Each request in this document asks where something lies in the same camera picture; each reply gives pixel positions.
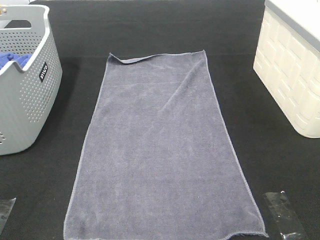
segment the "white plastic bin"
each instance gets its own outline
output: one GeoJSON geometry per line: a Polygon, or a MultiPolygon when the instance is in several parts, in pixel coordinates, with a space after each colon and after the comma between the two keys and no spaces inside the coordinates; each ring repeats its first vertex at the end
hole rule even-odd
{"type": "Polygon", "coordinates": [[[266,0],[253,69],[294,129],[320,138],[320,2],[266,0]]]}
{"type": "Polygon", "coordinates": [[[62,68],[43,5],[0,7],[0,20],[27,20],[28,28],[0,29],[0,52],[32,54],[21,68],[10,61],[0,70],[0,155],[31,146],[54,104],[62,68]]]}

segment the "black cloth surface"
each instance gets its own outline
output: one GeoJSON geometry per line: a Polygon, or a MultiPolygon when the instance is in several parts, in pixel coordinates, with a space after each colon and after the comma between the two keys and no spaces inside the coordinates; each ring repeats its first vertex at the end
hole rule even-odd
{"type": "Polygon", "coordinates": [[[0,199],[17,198],[0,240],[63,239],[109,52],[125,59],[203,49],[227,130],[270,239],[281,236],[262,194],[282,190],[309,238],[320,239],[320,139],[295,132],[253,70],[263,0],[34,4],[50,7],[63,76],[35,143],[21,153],[0,156],[0,199]]]}

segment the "perforated plastic basket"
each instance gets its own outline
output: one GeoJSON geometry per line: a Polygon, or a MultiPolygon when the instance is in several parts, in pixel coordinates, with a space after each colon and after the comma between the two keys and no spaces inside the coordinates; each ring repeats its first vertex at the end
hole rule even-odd
{"type": "Polygon", "coordinates": [[[0,11],[0,21],[31,23],[28,28],[0,29],[0,52],[32,54],[23,68],[10,61],[0,70],[0,155],[5,155],[36,140],[54,104],[62,68],[47,6],[2,6],[0,11]]]}

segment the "gray towel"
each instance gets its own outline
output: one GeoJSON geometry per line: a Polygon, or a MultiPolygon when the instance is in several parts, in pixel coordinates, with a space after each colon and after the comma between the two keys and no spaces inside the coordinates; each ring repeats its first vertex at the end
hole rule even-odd
{"type": "Polygon", "coordinates": [[[63,234],[65,240],[267,236],[205,51],[109,56],[63,234]]]}

